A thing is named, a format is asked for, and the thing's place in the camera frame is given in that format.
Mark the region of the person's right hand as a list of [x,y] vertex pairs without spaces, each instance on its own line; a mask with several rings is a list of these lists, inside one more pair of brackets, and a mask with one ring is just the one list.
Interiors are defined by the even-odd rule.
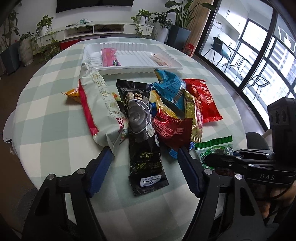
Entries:
[[286,189],[274,189],[270,193],[271,202],[268,200],[260,200],[257,202],[261,216],[267,218],[270,213],[270,207],[273,202],[278,205],[290,206],[295,200],[295,182]]

